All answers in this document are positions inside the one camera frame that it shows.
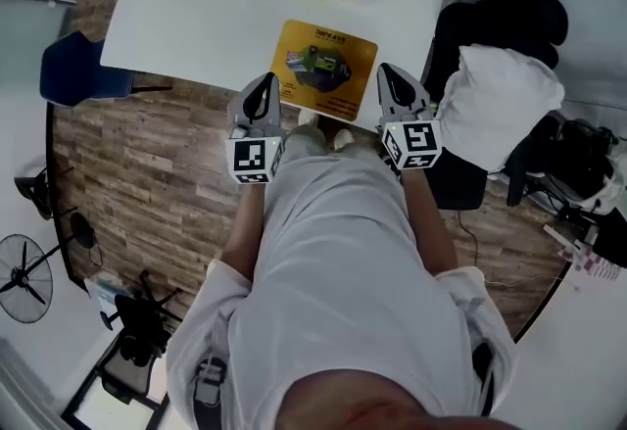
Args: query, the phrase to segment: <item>white table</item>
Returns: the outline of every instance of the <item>white table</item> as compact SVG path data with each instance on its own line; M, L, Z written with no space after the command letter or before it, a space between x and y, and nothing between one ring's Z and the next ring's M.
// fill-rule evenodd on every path
M442 0L118 0L101 63L243 89L267 72L286 20L325 26L379 47L352 124L381 116L380 63L420 79Z

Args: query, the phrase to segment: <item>shoe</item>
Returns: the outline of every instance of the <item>shoe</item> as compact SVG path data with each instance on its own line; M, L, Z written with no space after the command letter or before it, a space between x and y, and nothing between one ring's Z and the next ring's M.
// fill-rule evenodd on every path
M312 110L301 110L298 114L298 125L313 125L317 126L317 121L320 119L320 115Z
M337 134L333 138L333 148L336 152L339 152L347 144L354 143L355 138L348 128L342 128L338 130Z

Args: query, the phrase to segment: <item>blue chair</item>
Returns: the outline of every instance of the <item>blue chair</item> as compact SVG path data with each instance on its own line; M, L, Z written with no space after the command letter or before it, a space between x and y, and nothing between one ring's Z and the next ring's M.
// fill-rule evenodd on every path
M133 72L101 66L104 43L91 42L77 31L48 47L41 57L41 97L55 105L74 107L85 99L171 90L164 86L133 87Z

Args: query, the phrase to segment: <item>wooden floor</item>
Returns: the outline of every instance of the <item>wooden floor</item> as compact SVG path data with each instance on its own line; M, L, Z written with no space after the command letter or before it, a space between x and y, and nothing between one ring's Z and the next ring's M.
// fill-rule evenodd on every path
M68 28L92 40L104 37L115 0L78 0ZM169 92L122 100L88 101L55 109L54 154L59 170L60 209L78 207L95 228L104 268L137 282L151 272L165 292L181 287L172 309L184 313L218 256L237 206L237 187L225 171L226 105L232 92L185 80L147 76L151 84L171 82ZM285 126L295 112L284 112ZM477 265L491 282L516 283L558 275L564 261L542 231L551 217L528 202L515 209L506 189L490 182L480 210L461 213L479 241ZM474 243L458 224L458 213L443 212L459 258L474 264ZM100 253L70 245L72 266L88 276ZM488 284L507 326L515 334L554 284L535 278L515 287Z

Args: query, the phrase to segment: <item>white pillow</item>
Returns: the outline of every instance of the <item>white pillow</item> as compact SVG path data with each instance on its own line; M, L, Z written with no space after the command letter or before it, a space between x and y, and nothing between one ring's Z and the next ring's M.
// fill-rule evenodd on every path
M550 110L564 88L544 63L511 49L459 48L436 119L442 144L488 172L499 170L517 144Z

